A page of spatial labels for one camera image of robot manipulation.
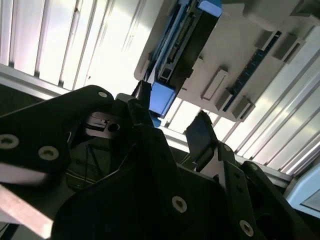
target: rectangular slot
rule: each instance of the rectangular slot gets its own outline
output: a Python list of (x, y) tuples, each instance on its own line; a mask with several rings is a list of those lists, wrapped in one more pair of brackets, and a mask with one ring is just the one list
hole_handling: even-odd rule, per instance
[(221, 83), (228, 78), (228, 75), (228, 72), (219, 69), (215, 76), (211, 79), (207, 87), (205, 88), (201, 98), (203, 100), (210, 101), (213, 95), (216, 93), (219, 86), (221, 85)]

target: metal frame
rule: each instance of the metal frame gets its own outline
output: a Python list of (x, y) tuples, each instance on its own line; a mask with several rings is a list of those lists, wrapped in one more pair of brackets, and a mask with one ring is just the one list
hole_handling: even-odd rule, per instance
[[(0, 84), (44, 100), (48, 100), (70, 92), (67, 89), (1, 64)], [(164, 132), (167, 142), (171, 147), (177, 148), (184, 152), (189, 152), (185, 135), (163, 126), (161, 126), (160, 129)], [(248, 161), (248, 159), (237, 155), (236, 160), (241, 163)], [(281, 188), (286, 188), (292, 180), (292, 177), (270, 167), (266, 167), (262, 164), (259, 164), (259, 166), (267, 174), (271, 181)]]

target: black cable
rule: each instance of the black cable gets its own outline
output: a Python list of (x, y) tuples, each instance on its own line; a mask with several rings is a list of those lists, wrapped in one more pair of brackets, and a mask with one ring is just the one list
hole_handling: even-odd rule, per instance
[(104, 177), (104, 173), (101, 171), (101, 168), (99, 166), (99, 163), (98, 163), (98, 160), (97, 160), (97, 157), (95, 155), (94, 150), (92, 149), (92, 147), (90, 145), (88, 145), (87, 147), (88, 147), (88, 149), (90, 151), (90, 154), (91, 154), (91, 156), (93, 158), (95, 166), (98, 168), (98, 173), (99, 173), (100, 177), (103, 178)]
[(89, 153), (88, 153), (88, 146), (85, 146), (85, 170), (84, 170), (84, 182), (83, 182), (83, 187), (86, 186), (87, 182), (87, 169), (88, 169), (88, 158), (89, 158)]
[(1, 233), (1, 232), (6, 228), (6, 226), (8, 226), (8, 225), (9, 225), (9, 223), (7, 223), (6, 225), (4, 225), (4, 227), (0, 229), (0, 233)]

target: blue plastic part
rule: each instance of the blue plastic part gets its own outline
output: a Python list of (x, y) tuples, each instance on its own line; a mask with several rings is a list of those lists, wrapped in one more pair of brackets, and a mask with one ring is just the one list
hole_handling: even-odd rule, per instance
[(155, 128), (159, 128), (161, 125), (161, 121), (157, 117), (152, 117), (152, 122)]
[(198, 8), (217, 18), (222, 14), (222, 3), (220, 0), (201, 0)]
[(320, 212), (302, 203), (319, 190), (320, 163), (304, 174), (294, 185), (286, 200), (294, 208), (320, 219)]
[(169, 110), (175, 96), (176, 93), (174, 89), (154, 82), (152, 84), (149, 110), (160, 114), (163, 117)]

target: metal screw head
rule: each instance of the metal screw head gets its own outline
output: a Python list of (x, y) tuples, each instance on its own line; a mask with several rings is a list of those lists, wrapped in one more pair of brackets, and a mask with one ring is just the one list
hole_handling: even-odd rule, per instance
[(175, 210), (177, 210), (181, 214), (187, 211), (187, 203), (180, 196), (174, 196), (172, 198), (172, 206), (174, 207)]
[(59, 157), (59, 151), (54, 146), (43, 146), (38, 150), (41, 159), (52, 161)]
[(253, 237), (254, 236), (254, 230), (252, 228), (252, 226), (245, 220), (241, 220), (239, 222), (239, 225), (242, 229), (242, 231), (249, 237)]
[(254, 164), (250, 164), (250, 166), (251, 166), (251, 168), (252, 168), (253, 170), (255, 170), (255, 171), (257, 171), (257, 170), (258, 170), (258, 167), (257, 167), (256, 165), (254, 165)]
[(12, 134), (0, 135), (0, 149), (14, 149), (19, 145), (19, 138)]
[(227, 150), (228, 152), (231, 152), (231, 148), (230, 148), (229, 146), (224, 145), (223, 147), (224, 147), (224, 149)]
[(105, 92), (103, 92), (103, 91), (100, 91), (98, 94), (99, 94), (101, 97), (103, 97), (103, 98), (108, 97), (108, 95), (107, 95)]

